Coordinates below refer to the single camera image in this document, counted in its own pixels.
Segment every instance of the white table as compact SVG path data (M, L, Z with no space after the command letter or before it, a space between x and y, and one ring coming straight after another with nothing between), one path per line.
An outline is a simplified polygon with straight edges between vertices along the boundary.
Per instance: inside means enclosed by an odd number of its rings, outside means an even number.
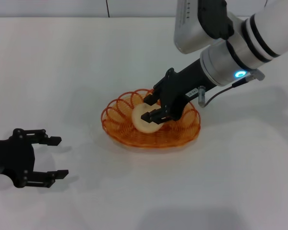
M0 18L0 139L44 128L63 141L36 147L35 170L70 170L50 189L0 175L0 230L288 230L288 53L200 109L199 138L180 151L126 150L102 130L110 100L199 58L176 50L173 28Z

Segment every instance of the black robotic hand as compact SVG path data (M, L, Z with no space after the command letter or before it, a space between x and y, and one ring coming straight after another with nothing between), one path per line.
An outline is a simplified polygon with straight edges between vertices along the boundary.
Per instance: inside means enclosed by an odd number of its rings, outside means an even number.
M57 146L61 141L60 137L48 137L44 129L15 129L9 139L0 140L0 174L10 177L17 188L50 188L56 180L64 179L68 170L34 172L32 144Z
M156 124L178 121L187 103L198 97L200 86L204 86L206 91L215 87L204 73L200 60L179 73L170 68L165 77L154 86L153 93L144 98L144 102L149 105L160 99L161 108L143 114L141 119Z

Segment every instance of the round bun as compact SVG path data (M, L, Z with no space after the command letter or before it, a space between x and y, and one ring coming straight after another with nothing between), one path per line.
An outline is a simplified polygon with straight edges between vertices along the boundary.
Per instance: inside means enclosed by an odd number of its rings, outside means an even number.
M142 133L155 133L157 132L163 124L156 124L155 122L148 123L141 119L141 116L146 112L151 112L155 109L160 109L161 107L157 104L152 106L142 103L138 104L132 111L132 123L134 127Z

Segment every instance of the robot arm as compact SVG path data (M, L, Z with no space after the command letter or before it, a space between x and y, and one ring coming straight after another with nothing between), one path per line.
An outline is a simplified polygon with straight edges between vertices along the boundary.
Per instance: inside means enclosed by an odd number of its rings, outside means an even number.
M144 102L161 108L142 119L157 124L179 120L185 105L215 86L230 88L264 75L257 69L288 51L288 0L279 0L242 21L228 13L225 0L178 0L174 42L188 54L207 45L200 59L176 73L169 69Z

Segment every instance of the orange wire basket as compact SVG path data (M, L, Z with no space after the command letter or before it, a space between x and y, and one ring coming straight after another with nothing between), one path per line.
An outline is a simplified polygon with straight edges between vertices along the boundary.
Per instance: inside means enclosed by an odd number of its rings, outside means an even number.
M201 117L191 103L186 105L179 121L166 122L155 133L142 133L134 127L132 110L151 92L139 89L111 101L101 114L104 131L123 145L145 149L180 147L196 139L201 129Z

